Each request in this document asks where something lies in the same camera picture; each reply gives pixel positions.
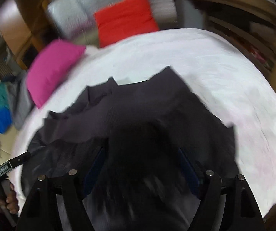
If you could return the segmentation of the person's left hand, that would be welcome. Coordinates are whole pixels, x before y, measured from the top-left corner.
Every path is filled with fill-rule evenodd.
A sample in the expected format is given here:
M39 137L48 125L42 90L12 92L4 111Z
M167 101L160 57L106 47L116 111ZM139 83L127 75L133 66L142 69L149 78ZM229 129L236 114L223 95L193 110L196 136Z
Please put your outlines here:
M15 187L10 183L10 192L7 194L7 198L4 200L0 196L0 212L2 212L1 207L4 206L11 214L17 214L19 211L17 194L15 192Z

